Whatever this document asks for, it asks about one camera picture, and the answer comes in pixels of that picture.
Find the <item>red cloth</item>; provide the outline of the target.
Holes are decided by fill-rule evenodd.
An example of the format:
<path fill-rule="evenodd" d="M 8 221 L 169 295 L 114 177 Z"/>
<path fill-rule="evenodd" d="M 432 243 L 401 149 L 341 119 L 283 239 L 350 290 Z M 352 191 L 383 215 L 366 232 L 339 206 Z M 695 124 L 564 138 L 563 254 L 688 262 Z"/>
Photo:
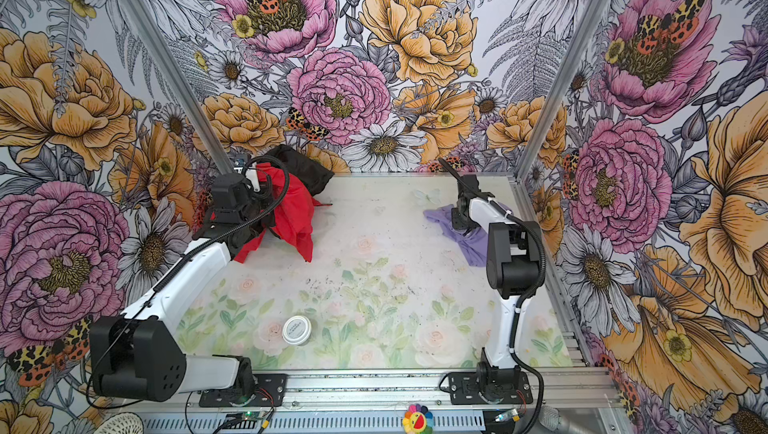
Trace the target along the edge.
<path fill-rule="evenodd" d="M 274 226 L 271 230 L 278 238 L 294 247 L 305 262 L 311 262 L 314 249 L 312 221 L 315 208 L 322 206 L 322 203 L 313 198 L 304 183 L 294 174 L 285 176 L 280 168 L 267 163 L 258 163 L 256 170 L 260 184 L 267 179 L 271 180 L 273 198 L 287 190 L 286 196 L 273 211 Z"/>

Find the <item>small white round tin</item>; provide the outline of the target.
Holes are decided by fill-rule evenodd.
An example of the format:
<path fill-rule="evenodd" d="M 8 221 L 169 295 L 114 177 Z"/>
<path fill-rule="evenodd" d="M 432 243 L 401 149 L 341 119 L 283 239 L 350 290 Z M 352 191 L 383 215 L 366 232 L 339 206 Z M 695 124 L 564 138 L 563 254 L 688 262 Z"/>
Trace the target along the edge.
<path fill-rule="evenodd" d="M 290 346 L 305 345 L 312 334 L 311 320 L 304 315 L 294 315 L 282 327 L 282 338 Z"/>

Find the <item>left aluminium corner post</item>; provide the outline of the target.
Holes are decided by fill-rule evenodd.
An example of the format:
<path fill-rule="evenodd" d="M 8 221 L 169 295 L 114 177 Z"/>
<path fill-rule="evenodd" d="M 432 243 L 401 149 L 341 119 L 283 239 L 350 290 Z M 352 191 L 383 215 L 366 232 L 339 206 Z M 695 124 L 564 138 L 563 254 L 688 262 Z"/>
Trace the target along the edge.
<path fill-rule="evenodd" d="M 144 42 L 164 79 L 169 83 L 171 92 L 184 110 L 218 172 L 220 174 L 233 173 L 233 163 L 219 142 L 207 116 L 198 104 L 190 84 L 182 74 L 171 50 L 163 39 L 163 34 L 151 13 L 151 9 L 145 5 L 143 0 L 117 1 L 123 8 L 125 15 L 130 19 L 132 26 L 136 28 L 137 35 Z"/>

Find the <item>black cloth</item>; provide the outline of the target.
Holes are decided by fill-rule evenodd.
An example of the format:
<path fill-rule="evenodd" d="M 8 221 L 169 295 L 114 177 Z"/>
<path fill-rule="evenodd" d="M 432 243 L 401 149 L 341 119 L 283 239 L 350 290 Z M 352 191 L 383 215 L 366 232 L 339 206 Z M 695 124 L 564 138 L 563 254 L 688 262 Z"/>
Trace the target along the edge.
<path fill-rule="evenodd" d="M 323 192 L 334 177 L 331 170 L 286 145 L 276 146 L 266 155 L 282 162 L 288 172 L 299 179 L 312 196 Z"/>

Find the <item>aluminium corner post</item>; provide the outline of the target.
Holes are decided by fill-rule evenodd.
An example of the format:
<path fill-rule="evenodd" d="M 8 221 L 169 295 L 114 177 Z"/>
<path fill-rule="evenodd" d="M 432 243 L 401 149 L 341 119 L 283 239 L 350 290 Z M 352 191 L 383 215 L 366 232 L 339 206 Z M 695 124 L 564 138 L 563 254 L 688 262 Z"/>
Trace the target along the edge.
<path fill-rule="evenodd" d="M 136 28 L 137 35 L 144 42 L 164 79 L 169 83 L 171 92 L 184 110 L 218 172 L 220 174 L 233 173 L 233 163 L 219 142 L 207 116 L 198 104 L 190 84 L 182 74 L 171 50 L 163 39 L 163 34 L 151 13 L 151 9 L 145 5 L 143 0 L 117 1 L 123 8 L 125 15 L 130 19 L 132 26 Z"/>
<path fill-rule="evenodd" d="M 574 29 L 572 41 L 546 96 L 539 122 L 533 129 L 531 138 L 523 150 L 523 156 L 514 171 L 514 178 L 519 184 L 527 178 L 533 163 L 538 159 L 547 133 L 555 123 L 562 99 L 578 69 L 581 56 L 593 39 L 597 25 L 610 3 L 611 0 L 589 0 L 587 3 L 586 11 Z"/>

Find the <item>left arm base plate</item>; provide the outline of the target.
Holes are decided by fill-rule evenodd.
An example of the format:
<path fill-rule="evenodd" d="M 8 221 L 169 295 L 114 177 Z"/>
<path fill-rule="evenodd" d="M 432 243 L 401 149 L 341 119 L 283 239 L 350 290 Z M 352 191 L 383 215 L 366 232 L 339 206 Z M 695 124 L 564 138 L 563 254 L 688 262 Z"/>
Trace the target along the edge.
<path fill-rule="evenodd" d="M 204 391 L 198 404 L 202 408 L 280 407 L 286 393 L 287 374 L 254 373 L 244 385 Z"/>

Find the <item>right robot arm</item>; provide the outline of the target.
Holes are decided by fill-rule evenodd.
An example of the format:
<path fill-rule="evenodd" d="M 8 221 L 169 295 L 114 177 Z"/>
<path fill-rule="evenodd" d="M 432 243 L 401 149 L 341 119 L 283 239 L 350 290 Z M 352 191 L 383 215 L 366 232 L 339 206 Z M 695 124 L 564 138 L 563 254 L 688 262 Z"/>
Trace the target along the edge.
<path fill-rule="evenodd" d="M 476 176 L 458 175 L 456 181 L 458 199 L 451 209 L 452 226 L 462 234 L 477 230 L 486 234 L 487 282 L 499 297 L 492 333 L 477 365 L 476 386 L 465 396 L 488 404 L 529 402 L 517 337 L 525 304 L 546 276 L 541 231 L 536 224 L 518 218 L 493 194 L 481 191 Z"/>

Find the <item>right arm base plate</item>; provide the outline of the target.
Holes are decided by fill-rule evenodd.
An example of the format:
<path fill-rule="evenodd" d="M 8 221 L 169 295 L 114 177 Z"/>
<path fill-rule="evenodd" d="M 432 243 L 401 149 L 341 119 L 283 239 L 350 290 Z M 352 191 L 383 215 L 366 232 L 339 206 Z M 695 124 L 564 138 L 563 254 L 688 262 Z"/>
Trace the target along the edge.
<path fill-rule="evenodd" d="M 522 405 L 534 401 L 528 376 L 519 369 L 490 374 L 450 372 L 443 387 L 452 405 Z"/>

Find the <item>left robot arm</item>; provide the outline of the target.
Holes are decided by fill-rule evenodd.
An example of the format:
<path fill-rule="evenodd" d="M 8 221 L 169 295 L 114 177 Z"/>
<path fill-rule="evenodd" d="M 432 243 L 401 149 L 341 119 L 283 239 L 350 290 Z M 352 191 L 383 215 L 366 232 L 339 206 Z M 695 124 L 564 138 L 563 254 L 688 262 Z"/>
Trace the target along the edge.
<path fill-rule="evenodd" d="M 90 328 L 91 374 L 87 396 L 164 402 L 177 393 L 223 391 L 243 400 L 256 392 L 251 362 L 243 356 L 185 353 L 176 329 L 192 302 L 229 265 L 264 224 L 274 219 L 286 189 L 268 176 L 255 187 L 258 172 L 275 167 L 288 181 L 286 166 L 271 156 L 248 161 L 238 173 L 219 176 L 205 227 L 168 272 L 116 316 Z"/>

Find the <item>aluminium front rail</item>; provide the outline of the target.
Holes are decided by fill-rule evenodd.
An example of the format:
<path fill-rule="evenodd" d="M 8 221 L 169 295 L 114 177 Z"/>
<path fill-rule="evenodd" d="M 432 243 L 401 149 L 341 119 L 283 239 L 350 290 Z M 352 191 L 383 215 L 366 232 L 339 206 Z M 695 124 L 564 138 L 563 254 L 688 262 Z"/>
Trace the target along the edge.
<path fill-rule="evenodd" d="M 604 368 L 540 368 L 543 403 L 554 408 L 617 407 L 619 394 Z M 292 370 L 285 385 L 262 402 L 280 412 L 392 410 L 420 403 L 429 408 L 493 409 L 482 398 L 471 402 L 462 384 L 440 369 Z"/>

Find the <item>rainbow flower sticker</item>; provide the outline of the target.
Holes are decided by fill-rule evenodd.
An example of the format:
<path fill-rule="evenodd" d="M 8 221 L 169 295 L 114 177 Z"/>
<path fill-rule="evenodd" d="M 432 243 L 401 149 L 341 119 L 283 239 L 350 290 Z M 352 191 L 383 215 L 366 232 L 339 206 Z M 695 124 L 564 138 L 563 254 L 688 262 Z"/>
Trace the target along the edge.
<path fill-rule="evenodd" d="M 425 405 L 411 404 L 402 418 L 402 426 L 406 434 L 432 434 L 434 415 Z"/>

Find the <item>right aluminium corner post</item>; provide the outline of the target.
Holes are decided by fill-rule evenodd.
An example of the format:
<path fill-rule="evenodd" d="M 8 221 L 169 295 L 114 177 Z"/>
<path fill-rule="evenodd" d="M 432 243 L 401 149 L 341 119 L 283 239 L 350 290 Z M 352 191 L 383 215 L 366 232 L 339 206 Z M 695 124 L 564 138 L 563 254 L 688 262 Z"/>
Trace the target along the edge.
<path fill-rule="evenodd" d="M 587 3 L 586 11 L 574 29 L 572 41 L 546 96 L 539 122 L 533 129 L 531 138 L 523 150 L 523 156 L 514 171 L 514 178 L 519 184 L 527 178 L 533 163 L 538 159 L 547 133 L 555 123 L 562 99 L 578 69 L 581 56 L 593 39 L 597 25 L 610 3 L 611 0 L 589 0 Z"/>

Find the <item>purple cloth with print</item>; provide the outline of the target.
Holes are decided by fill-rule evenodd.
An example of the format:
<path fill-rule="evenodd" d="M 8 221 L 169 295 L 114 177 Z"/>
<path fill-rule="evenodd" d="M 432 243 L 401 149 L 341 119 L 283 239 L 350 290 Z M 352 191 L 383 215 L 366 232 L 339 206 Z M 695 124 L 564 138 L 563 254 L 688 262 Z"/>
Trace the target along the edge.
<path fill-rule="evenodd" d="M 470 267 L 485 267 L 487 263 L 487 233 L 481 228 L 461 230 L 453 227 L 450 205 L 423 212 L 427 221 L 437 224 L 444 237 L 454 241 Z"/>

